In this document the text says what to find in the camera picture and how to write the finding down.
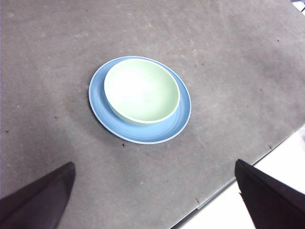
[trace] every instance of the table surface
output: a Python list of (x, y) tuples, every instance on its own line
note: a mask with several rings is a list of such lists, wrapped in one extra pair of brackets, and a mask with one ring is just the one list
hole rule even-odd
[[(287, 0), (1, 4), (1, 194), (73, 161), (60, 229), (170, 228), (305, 122), (305, 19)], [(94, 118), (90, 79), (125, 55), (187, 85), (173, 140), (129, 143)]]

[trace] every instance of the blue plate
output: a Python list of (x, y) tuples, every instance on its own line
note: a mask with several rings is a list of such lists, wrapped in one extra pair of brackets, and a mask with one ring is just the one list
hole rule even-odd
[[(118, 118), (108, 105), (104, 91), (104, 79), (107, 72), (118, 62), (133, 58), (150, 60), (161, 65), (173, 75), (178, 83), (181, 96), (178, 109), (162, 122), (153, 125), (132, 125)], [(95, 116), (104, 127), (118, 137), (138, 144), (157, 144), (176, 137), (185, 128), (191, 116), (190, 94), (179, 76), (164, 64), (140, 56), (119, 57), (101, 66), (91, 79), (89, 101)]]

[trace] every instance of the light green bowl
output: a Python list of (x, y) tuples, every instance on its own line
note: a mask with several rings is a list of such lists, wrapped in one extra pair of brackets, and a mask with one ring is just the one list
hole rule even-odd
[(157, 63), (143, 59), (129, 59), (114, 65), (105, 77), (104, 90), (113, 112), (136, 125), (167, 119), (180, 101), (173, 76)]

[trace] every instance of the white floor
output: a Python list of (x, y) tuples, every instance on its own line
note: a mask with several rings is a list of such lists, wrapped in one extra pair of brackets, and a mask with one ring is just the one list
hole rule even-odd
[[(305, 126), (255, 165), (305, 193)], [(203, 207), (181, 229), (255, 229), (236, 182)]]

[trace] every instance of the bowl rim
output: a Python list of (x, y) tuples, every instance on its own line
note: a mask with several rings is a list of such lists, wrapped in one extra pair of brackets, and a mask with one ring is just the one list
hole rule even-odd
[[(165, 117), (163, 118), (160, 118), (160, 119), (156, 119), (156, 120), (152, 120), (152, 121), (145, 121), (145, 120), (140, 120), (140, 119), (136, 119), (136, 118), (133, 118), (127, 114), (124, 114), (124, 112), (120, 111), (117, 107), (115, 107), (109, 100), (109, 97), (107, 96), (107, 89), (106, 89), (106, 85), (107, 85), (107, 82), (109, 79), (109, 75), (110, 73), (114, 70), (114, 67), (122, 62), (130, 62), (130, 61), (140, 61), (140, 62), (149, 62), (150, 64), (153, 64), (159, 68), (161, 68), (164, 72), (167, 73), (167, 75), (172, 79), (172, 81), (174, 82), (175, 86), (176, 86), (176, 91), (178, 92), (178, 97), (177, 97), (177, 100), (176, 100), (176, 106), (175, 108)], [(106, 96), (106, 99), (108, 101), (108, 103), (110, 104), (110, 106), (113, 107), (113, 109), (118, 112), (121, 116), (123, 116), (124, 118), (128, 119), (128, 120), (131, 120), (133, 122), (136, 122), (136, 123), (140, 123), (140, 124), (154, 124), (154, 123), (158, 123), (158, 122), (161, 122), (161, 121), (164, 121), (165, 119), (169, 118), (170, 116), (172, 116), (175, 111), (177, 110), (178, 106), (179, 106), (179, 103), (180, 103), (180, 89), (179, 89), (179, 86), (178, 86), (178, 83), (176, 82), (175, 78), (172, 76), (172, 74), (166, 70), (163, 66), (153, 62), (153, 61), (150, 61), (150, 60), (146, 60), (146, 59), (127, 59), (127, 60), (123, 60), (117, 64), (115, 64), (106, 74), (105, 76), (105, 80), (104, 80), (104, 91), (105, 91), (105, 96)]]

